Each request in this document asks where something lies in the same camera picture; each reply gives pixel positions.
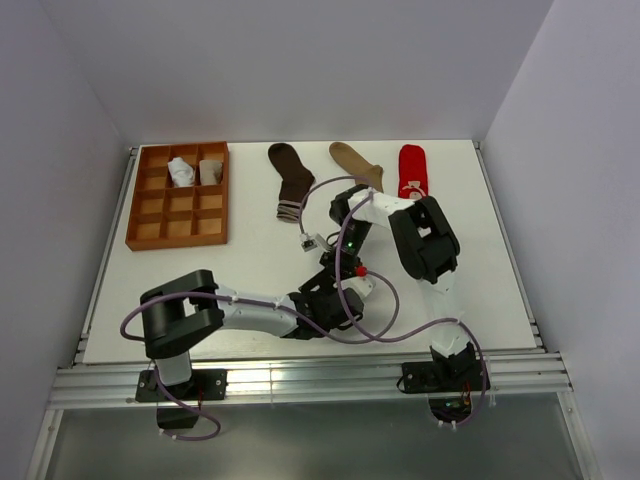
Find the beige and red reindeer sock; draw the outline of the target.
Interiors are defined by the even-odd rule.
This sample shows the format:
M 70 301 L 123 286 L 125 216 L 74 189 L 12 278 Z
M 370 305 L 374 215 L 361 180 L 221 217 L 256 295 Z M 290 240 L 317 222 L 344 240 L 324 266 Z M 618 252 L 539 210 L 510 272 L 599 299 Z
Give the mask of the beige and red reindeer sock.
M 199 175 L 201 185 L 219 185 L 222 180 L 222 174 L 223 162 L 221 160 L 203 159 L 199 162 Z

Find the white sock with black stripes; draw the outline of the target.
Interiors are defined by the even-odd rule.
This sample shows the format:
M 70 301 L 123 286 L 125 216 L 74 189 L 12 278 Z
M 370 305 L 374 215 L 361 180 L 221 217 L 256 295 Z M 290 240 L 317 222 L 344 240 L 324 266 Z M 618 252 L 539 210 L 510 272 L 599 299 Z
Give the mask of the white sock with black stripes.
M 195 171 L 183 157 L 174 157 L 168 162 L 168 171 L 175 188 L 193 187 Z

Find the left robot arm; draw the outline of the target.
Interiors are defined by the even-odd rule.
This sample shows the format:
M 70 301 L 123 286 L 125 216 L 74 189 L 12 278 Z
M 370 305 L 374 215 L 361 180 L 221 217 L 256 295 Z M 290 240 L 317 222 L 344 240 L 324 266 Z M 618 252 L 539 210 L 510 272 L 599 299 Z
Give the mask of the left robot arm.
M 310 340 L 346 329 L 362 318 L 364 302 L 352 288 L 343 291 L 291 292 L 280 297 L 241 294 L 196 270 L 140 297 L 145 352 L 158 370 L 159 388 L 183 399 L 195 386 L 189 351 L 218 330 L 267 333 L 277 338 Z

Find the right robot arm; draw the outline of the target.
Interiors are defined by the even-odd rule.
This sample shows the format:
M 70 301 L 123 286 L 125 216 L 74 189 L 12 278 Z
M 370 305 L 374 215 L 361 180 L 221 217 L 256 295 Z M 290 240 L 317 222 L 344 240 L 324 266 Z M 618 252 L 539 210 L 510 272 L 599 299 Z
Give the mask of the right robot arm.
M 313 312 L 322 328 L 358 327 L 363 319 L 364 297 L 348 283 L 373 276 L 359 253 L 372 226 L 380 226 L 391 233 L 401 266 L 423 296 L 416 315 L 424 323 L 413 332 L 433 332 L 423 383 L 452 390 L 467 378 L 484 379 L 478 342 L 461 322 L 451 292 L 460 244 L 437 200 L 402 199 L 358 185 L 331 201 L 329 216 L 340 230 L 320 260 L 322 301 Z

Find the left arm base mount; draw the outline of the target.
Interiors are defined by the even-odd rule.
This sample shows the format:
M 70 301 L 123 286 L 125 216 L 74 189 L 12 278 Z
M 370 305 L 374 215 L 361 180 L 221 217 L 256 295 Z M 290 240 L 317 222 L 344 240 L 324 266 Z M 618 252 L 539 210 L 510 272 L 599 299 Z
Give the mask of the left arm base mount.
M 153 369 L 139 374 L 134 401 L 158 404 L 156 423 L 164 432 L 180 433 L 192 429 L 199 419 L 205 418 L 204 403 L 225 398 L 227 371 L 225 369 L 196 369 L 184 383 L 159 385 L 159 376 Z

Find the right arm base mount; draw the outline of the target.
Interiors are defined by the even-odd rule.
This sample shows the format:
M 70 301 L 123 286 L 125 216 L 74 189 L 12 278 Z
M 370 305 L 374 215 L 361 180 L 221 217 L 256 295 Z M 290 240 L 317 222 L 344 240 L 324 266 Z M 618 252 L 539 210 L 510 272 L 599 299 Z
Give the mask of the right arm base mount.
M 473 395 L 487 394 L 490 387 L 489 376 L 479 361 L 472 361 L 461 370 L 441 361 L 405 362 L 396 381 L 396 388 L 403 394 L 428 395 L 431 414 L 451 427 L 473 414 Z

